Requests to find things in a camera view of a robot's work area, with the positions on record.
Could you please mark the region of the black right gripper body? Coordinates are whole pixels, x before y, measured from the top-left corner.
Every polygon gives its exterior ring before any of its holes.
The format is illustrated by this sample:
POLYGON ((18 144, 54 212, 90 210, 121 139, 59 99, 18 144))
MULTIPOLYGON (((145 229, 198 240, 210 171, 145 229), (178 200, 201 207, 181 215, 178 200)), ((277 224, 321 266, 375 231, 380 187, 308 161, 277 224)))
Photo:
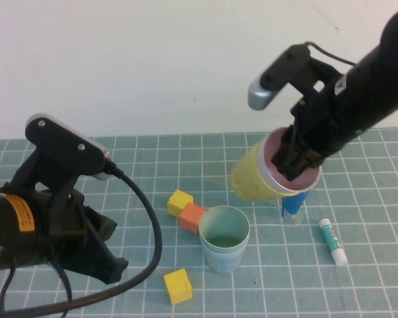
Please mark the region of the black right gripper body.
POLYGON ((303 101, 291 110, 295 143, 288 162, 319 166, 349 141, 398 110, 398 52, 375 49, 348 73, 310 58, 311 78, 291 84, 303 101))

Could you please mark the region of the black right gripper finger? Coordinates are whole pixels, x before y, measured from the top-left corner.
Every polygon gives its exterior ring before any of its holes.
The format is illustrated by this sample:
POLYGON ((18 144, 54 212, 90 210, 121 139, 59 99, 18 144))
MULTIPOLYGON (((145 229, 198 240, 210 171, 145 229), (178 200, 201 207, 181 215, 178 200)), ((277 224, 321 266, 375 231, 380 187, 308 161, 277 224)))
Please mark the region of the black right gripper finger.
POLYGON ((295 143, 295 131, 285 131, 281 136, 278 150, 273 156, 273 164, 285 164, 293 151, 295 143))
POLYGON ((280 173, 284 178, 292 181, 298 178, 304 171, 303 162, 288 162, 284 161, 278 166, 278 173, 280 173))

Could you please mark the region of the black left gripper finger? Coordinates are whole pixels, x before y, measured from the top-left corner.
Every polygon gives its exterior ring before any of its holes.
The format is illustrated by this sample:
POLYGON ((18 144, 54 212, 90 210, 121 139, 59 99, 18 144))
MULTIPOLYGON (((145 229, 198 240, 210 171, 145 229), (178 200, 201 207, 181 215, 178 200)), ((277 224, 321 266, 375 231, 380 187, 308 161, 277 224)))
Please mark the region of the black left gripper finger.
POLYGON ((89 246, 85 261, 85 274, 107 285, 120 281, 128 266, 126 259, 115 257, 105 245, 89 246))
POLYGON ((84 222, 86 237, 84 244, 105 244, 117 227, 117 223, 93 210, 90 206, 84 207, 84 222))

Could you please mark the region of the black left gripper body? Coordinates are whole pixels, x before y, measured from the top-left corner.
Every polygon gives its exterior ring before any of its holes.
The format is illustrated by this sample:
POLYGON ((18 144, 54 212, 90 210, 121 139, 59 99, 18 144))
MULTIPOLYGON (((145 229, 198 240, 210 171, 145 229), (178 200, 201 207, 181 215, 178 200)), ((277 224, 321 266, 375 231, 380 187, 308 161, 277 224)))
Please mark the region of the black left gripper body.
POLYGON ((50 225, 52 194, 33 191, 22 196, 0 193, 0 270, 50 263, 85 274, 84 196, 70 194, 60 216, 50 225))

